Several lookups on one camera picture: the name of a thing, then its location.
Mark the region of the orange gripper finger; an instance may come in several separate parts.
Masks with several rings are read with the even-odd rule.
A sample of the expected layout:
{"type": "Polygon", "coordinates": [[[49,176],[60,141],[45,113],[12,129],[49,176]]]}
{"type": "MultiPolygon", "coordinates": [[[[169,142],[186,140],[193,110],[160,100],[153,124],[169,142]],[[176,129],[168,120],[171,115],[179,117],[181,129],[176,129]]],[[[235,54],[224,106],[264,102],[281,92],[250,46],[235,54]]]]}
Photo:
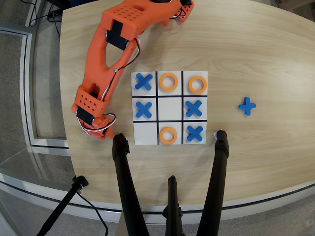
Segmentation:
{"type": "Polygon", "coordinates": [[[108,127],[102,131],[99,131],[98,134],[99,134],[100,139],[106,139],[106,138],[113,139],[114,138],[113,127],[108,127]]]}

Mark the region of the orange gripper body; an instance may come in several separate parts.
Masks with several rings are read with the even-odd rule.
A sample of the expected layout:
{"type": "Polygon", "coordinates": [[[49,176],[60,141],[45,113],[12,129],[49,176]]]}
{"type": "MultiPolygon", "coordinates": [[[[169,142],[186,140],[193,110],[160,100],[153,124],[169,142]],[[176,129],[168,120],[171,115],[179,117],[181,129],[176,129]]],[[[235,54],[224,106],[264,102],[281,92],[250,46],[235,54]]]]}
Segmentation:
{"type": "Polygon", "coordinates": [[[99,138],[99,131],[113,127],[116,121],[116,115],[113,113],[102,114],[95,118],[81,107],[75,108],[75,114],[82,130],[87,135],[93,135],[97,138],[99,138]]]}

